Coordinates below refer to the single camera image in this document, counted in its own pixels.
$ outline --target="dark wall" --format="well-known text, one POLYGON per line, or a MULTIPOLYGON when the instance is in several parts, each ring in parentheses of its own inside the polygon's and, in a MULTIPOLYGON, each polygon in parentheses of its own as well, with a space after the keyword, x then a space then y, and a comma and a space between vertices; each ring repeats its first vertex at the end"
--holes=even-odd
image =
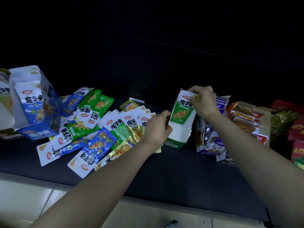
POLYGON ((226 4, 82 0, 15 11, 0 66, 39 65, 60 95, 86 85, 167 108, 179 88, 195 84, 231 101, 298 102, 298 18, 226 4))

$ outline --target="hand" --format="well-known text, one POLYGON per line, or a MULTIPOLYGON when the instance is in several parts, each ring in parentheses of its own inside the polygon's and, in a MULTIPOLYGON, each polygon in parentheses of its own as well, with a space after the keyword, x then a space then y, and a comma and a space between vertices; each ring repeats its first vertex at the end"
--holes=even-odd
POLYGON ((194 97, 189 98, 198 115, 208 121, 211 116, 221 114, 216 105, 216 95, 211 86, 193 86, 188 91, 199 94, 199 101, 194 97))
POLYGON ((155 146, 155 150, 163 145, 172 132, 172 127, 166 125, 166 118, 170 115, 169 111, 164 110, 161 114, 157 114, 148 120, 141 140, 155 146))

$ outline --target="red oval logo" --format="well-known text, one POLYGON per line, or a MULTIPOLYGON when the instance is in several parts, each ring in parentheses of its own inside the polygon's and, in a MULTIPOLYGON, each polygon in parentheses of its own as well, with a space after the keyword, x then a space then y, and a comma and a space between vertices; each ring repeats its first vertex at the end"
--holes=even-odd
POLYGON ((23 91, 22 93, 23 94, 31 94, 33 91, 31 91, 31 90, 25 90, 25 91, 23 91))
POLYGON ((24 131, 23 133, 34 133, 35 130, 27 130, 27 131, 24 131))
POLYGON ((62 145, 63 144, 63 139, 62 138, 58 138, 58 142, 62 145))
POLYGON ((89 167, 87 167, 85 164, 82 164, 81 168, 83 168, 84 170, 88 170, 89 169, 89 167))

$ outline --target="black countertop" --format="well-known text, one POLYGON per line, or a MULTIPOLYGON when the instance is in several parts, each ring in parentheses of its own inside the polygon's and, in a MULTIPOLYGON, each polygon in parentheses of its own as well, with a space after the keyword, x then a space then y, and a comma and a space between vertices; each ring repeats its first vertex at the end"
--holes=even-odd
MULTIPOLYGON (((120 110, 119 105, 124 101, 116 98, 110 110, 120 110)), ((151 112, 163 110, 145 106, 151 112)), ((45 142, 48 139, 1 142, 0 172, 77 185, 82 179, 67 166, 76 152, 42 167, 36 147, 45 142)), ((265 206, 237 167, 217 163, 213 156, 196 153, 194 125, 188 142, 181 149, 163 146, 161 153, 151 155, 124 195, 268 221, 265 206)))

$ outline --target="forearm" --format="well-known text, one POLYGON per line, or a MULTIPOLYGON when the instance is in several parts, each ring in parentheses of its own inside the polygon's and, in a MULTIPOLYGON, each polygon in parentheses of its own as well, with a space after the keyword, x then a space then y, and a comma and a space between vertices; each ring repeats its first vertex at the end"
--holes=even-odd
POLYGON ((139 142, 70 190, 32 227, 100 228, 142 164, 156 149, 154 145, 139 142))
POLYGON ((215 115, 208 121, 266 206, 289 225, 302 222, 304 171, 224 116, 215 115))

